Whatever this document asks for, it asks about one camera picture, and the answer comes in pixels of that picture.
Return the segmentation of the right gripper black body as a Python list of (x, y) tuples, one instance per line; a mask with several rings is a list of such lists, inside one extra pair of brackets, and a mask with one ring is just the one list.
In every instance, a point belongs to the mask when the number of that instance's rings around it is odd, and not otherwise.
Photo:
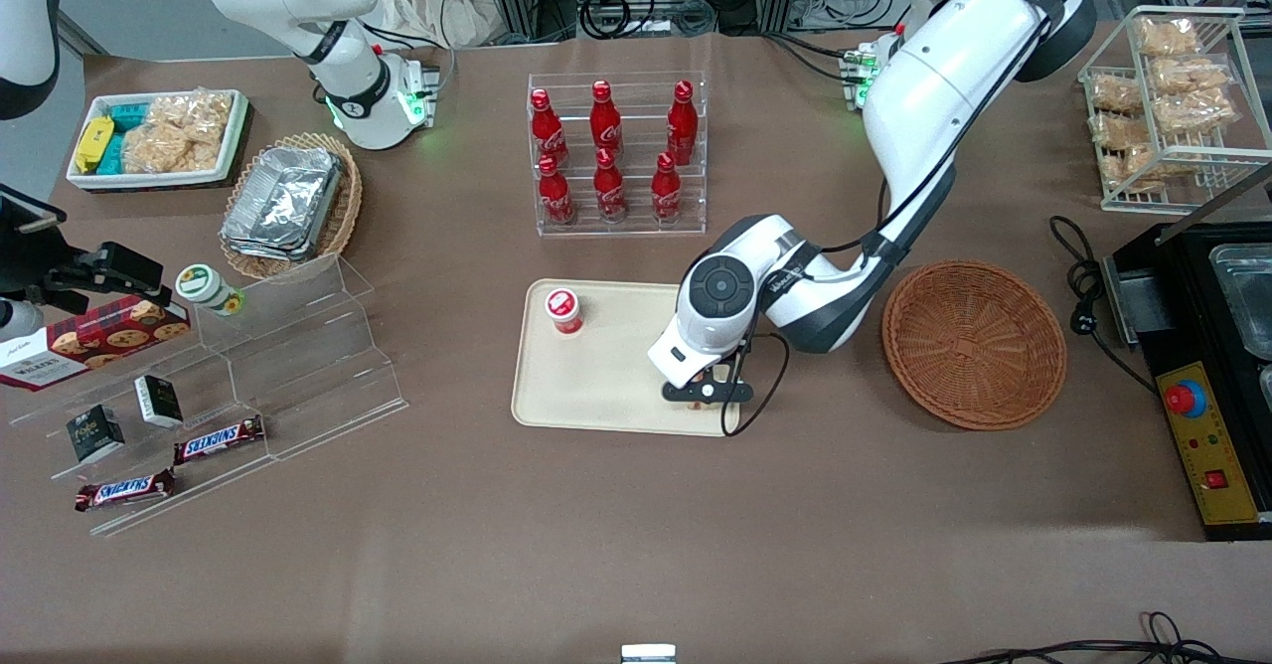
[(64, 280), (78, 277), (78, 257), (85, 251), (67, 243), (59, 228), (67, 218), (53, 210), (46, 218), (45, 202), (31, 210), (25, 197), (4, 184), (1, 209), (1, 294), (8, 300), (55, 307), (83, 315), (89, 298)]

